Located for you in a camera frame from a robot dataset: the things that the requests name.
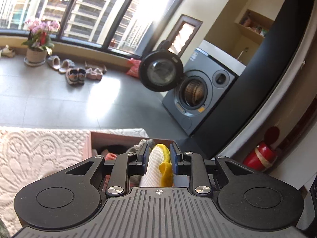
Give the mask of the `white lace tablecloth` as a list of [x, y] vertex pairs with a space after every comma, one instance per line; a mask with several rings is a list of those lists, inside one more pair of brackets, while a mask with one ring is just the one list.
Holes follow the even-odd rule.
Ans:
[[79, 163], [90, 130], [1, 127], [1, 221], [10, 235], [21, 224], [13, 201], [24, 186]]

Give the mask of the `pink orchid flower pot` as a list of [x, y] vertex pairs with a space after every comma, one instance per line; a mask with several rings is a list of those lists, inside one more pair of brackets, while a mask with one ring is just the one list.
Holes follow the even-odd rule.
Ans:
[[60, 24], [55, 20], [32, 18], [25, 22], [25, 26], [29, 31], [27, 40], [22, 43], [27, 47], [25, 63], [31, 67], [41, 66], [52, 54], [54, 44], [51, 34], [59, 30]]

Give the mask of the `grey washing machine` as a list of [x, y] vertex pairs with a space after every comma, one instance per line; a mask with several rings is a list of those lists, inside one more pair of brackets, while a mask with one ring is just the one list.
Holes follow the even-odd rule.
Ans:
[[187, 135], [192, 135], [229, 91], [245, 65], [203, 40], [186, 64], [167, 49], [145, 56], [139, 79], [149, 90], [165, 92], [163, 105]]

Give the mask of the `grey slipper pair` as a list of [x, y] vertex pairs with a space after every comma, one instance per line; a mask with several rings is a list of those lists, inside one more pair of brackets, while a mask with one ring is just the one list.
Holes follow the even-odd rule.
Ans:
[[70, 59], [65, 59], [63, 61], [57, 55], [50, 56], [47, 60], [48, 65], [60, 74], [65, 74], [68, 69], [74, 68], [75, 63]]

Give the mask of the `pink shoe pair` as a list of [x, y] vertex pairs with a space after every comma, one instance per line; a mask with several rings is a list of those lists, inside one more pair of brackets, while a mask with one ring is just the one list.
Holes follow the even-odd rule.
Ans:
[[85, 62], [85, 71], [87, 79], [94, 81], [101, 81], [103, 76], [107, 72], [107, 68], [104, 64]]

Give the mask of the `sneaker pair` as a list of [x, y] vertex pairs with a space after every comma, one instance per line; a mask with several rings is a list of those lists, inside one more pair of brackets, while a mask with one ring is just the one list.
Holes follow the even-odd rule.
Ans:
[[86, 79], [86, 71], [83, 68], [69, 68], [66, 71], [66, 80], [69, 85], [83, 85]]

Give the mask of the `wooden wall shelf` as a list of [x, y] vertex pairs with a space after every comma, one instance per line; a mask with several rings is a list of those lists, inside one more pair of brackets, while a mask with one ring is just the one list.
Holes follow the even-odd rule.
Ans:
[[247, 9], [235, 23], [243, 36], [260, 45], [271, 29], [274, 20]]

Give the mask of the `white shoe pair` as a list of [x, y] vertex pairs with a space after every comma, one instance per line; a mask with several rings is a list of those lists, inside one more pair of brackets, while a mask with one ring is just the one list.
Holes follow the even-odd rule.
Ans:
[[1, 48], [0, 50], [0, 57], [13, 58], [15, 55], [16, 53], [14, 49], [10, 48], [8, 45], [6, 45], [4, 48]]

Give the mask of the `pink cardboard box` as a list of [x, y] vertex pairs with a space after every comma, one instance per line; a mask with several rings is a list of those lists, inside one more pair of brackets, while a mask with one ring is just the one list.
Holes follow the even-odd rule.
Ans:
[[[90, 158], [97, 155], [96, 149], [108, 145], [123, 145], [133, 147], [138, 144], [142, 139], [151, 139], [148, 137], [146, 131], [142, 128], [135, 129], [118, 129], [118, 130], [105, 130], [104, 132], [92, 131], [88, 134], [88, 138], [84, 145], [83, 159]], [[164, 144], [168, 149], [173, 140], [152, 138], [155, 145]]]

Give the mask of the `dark framed mirror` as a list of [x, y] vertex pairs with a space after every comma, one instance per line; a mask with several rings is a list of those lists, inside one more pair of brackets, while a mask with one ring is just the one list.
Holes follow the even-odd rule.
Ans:
[[170, 42], [168, 50], [181, 57], [201, 25], [201, 20], [181, 14], [167, 37]]

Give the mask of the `glittery round yellow pad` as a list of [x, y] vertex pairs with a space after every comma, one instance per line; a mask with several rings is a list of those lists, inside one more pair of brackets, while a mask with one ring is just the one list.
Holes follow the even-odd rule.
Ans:
[[146, 174], [141, 177], [140, 187], [172, 187], [173, 168], [169, 149], [157, 144], [149, 154]]

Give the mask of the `grey patterned fabric bundle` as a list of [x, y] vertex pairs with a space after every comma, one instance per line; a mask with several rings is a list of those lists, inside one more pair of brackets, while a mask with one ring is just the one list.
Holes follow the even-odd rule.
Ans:
[[134, 145], [133, 147], [130, 147], [126, 153], [139, 153], [143, 146], [147, 145], [150, 150], [152, 150], [155, 146], [155, 141], [153, 139], [142, 139], [138, 144]]

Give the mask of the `pink hair scrunchie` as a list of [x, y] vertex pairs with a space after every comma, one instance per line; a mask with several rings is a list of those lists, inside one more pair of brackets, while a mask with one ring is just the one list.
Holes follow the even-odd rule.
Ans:
[[113, 153], [107, 153], [104, 158], [106, 161], [115, 160], [117, 155]]

